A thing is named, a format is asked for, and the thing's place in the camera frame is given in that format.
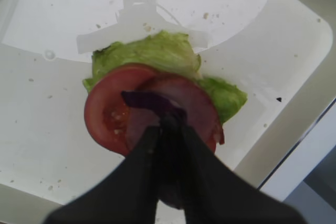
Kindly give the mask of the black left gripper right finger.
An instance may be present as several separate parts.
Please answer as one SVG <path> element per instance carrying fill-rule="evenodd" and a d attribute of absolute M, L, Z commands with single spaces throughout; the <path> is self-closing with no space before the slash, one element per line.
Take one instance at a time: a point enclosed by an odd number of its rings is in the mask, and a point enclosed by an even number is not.
<path fill-rule="evenodd" d="M 181 127 L 180 177 L 187 223 L 306 223 L 294 208 L 245 182 L 190 126 Z"/>

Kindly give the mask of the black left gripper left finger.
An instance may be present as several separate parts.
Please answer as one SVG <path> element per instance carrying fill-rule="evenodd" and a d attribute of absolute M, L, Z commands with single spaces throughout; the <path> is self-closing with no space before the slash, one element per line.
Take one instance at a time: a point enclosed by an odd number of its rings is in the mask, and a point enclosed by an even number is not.
<path fill-rule="evenodd" d="M 154 174 L 160 130 L 147 128 L 123 162 L 93 189 L 51 212 L 45 223 L 154 223 L 158 203 Z"/>

